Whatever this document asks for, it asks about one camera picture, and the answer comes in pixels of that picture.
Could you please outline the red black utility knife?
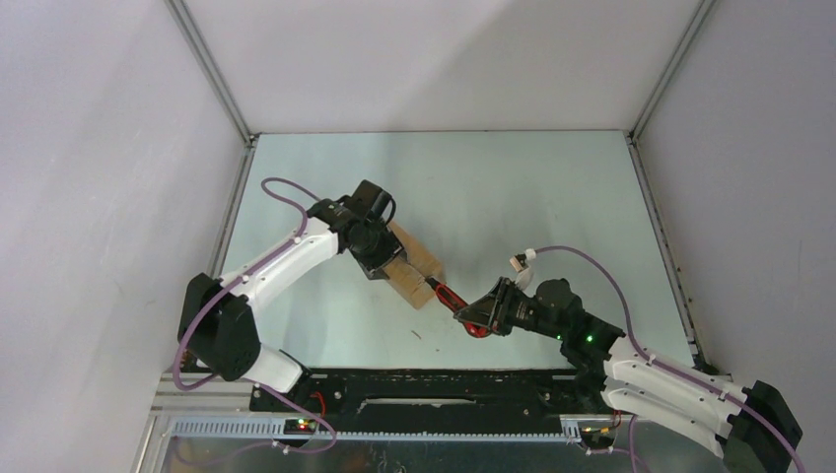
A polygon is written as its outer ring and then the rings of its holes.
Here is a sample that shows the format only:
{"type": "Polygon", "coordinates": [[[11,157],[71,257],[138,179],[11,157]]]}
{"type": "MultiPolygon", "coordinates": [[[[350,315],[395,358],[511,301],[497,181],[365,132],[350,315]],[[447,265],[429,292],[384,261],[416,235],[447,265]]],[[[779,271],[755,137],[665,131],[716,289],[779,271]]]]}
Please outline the red black utility knife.
{"type": "MultiPolygon", "coordinates": [[[[459,310],[464,309],[467,306],[467,303],[445,283],[434,277],[427,277],[425,281],[434,291],[437,300],[452,313],[457,313],[459,310]]],[[[489,336],[487,328],[479,327],[470,322],[463,322],[462,326],[467,334],[472,338],[483,339],[489,336]]]]}

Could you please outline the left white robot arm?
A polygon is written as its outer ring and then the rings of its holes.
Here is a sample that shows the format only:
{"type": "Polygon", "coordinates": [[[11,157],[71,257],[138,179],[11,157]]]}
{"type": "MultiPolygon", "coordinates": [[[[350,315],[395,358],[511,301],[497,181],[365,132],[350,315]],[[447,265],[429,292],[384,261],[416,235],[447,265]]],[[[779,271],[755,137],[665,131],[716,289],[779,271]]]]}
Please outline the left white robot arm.
{"type": "Polygon", "coordinates": [[[316,199],[310,209],[293,202],[302,220],[285,238],[254,260],[220,277],[206,273],[187,284],[175,356],[202,362],[212,377],[246,379],[273,389],[288,410],[300,410],[312,397],[306,368],[282,350],[264,345],[256,320],[286,289],[317,265],[349,253],[370,280],[406,249],[390,228],[396,211],[391,195],[362,180],[340,198],[316,199]]]}

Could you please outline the brown cardboard express box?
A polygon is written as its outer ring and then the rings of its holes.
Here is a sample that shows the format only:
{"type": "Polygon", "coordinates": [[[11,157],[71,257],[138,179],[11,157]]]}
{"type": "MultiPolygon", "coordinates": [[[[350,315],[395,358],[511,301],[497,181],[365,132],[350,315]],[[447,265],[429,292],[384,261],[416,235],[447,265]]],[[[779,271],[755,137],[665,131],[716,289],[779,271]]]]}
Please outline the brown cardboard express box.
{"type": "Polygon", "coordinates": [[[435,290],[426,279],[446,281],[444,264],[398,223],[391,222],[388,227],[401,242],[403,251],[383,268],[386,280],[411,307],[419,310],[435,297],[435,290]]]}

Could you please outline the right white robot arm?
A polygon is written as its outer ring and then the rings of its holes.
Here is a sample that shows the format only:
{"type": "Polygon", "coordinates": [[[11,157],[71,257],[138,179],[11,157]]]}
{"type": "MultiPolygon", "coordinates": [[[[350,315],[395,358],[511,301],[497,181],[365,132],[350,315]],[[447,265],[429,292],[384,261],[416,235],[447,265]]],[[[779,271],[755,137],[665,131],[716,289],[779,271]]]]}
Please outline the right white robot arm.
{"type": "Polygon", "coordinates": [[[781,393],[757,381],[741,386],[669,360],[584,309],[564,279],[528,296],[501,278],[454,317],[475,331],[508,335],[523,329],[560,342],[577,369],[573,396],[585,411],[605,405],[665,427],[720,458],[730,472],[803,471],[802,430],[781,393]]]}

